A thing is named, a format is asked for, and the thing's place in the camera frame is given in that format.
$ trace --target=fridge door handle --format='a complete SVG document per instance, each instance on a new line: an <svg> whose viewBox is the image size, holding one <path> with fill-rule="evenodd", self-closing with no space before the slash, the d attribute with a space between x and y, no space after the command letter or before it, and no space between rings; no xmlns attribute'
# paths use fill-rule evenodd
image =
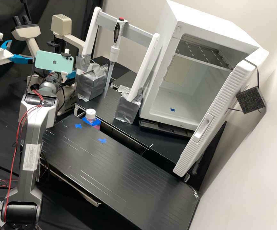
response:
<svg viewBox="0 0 277 230"><path fill-rule="evenodd" d="M207 113L205 118L202 120L200 125L198 126L196 132L192 136L192 140L198 143L202 137L202 135L205 133L209 125L211 124L212 120L214 119L214 116Z"/></svg>

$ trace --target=mint green iphone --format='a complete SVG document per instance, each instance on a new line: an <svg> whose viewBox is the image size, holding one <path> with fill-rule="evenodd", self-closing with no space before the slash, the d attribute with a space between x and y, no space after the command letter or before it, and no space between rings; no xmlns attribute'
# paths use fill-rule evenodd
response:
<svg viewBox="0 0 277 230"><path fill-rule="evenodd" d="M73 57L63 56L57 53L39 50L36 53L35 67L55 72L71 73L73 68Z"/></svg>

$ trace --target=mini fridge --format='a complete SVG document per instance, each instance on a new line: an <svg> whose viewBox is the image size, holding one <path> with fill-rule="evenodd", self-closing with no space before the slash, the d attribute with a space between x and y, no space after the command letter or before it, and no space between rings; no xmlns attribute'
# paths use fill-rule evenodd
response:
<svg viewBox="0 0 277 230"><path fill-rule="evenodd" d="M156 32L159 55L141 82L140 118L195 131L173 170L183 176L268 51L234 23L169 0Z"/></svg>

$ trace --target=fridge shelf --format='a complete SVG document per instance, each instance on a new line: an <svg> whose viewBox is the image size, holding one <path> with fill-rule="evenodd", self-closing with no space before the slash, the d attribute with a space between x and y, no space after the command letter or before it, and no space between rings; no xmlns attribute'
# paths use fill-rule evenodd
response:
<svg viewBox="0 0 277 230"><path fill-rule="evenodd" d="M198 60L200 63L210 64L210 66L218 66L220 69L229 71L233 68L224 61L224 57L220 55L220 51L199 44L193 44L186 41L180 41L176 49L176 54L180 57L189 57L191 60Z"/></svg>

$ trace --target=white label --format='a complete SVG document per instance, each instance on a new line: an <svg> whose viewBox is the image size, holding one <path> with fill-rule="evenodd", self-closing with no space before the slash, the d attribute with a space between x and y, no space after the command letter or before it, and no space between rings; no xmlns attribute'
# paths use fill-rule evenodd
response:
<svg viewBox="0 0 277 230"><path fill-rule="evenodd" d="M37 163L40 155L40 145L41 144L26 144L23 170L34 171L37 169Z"/></svg>

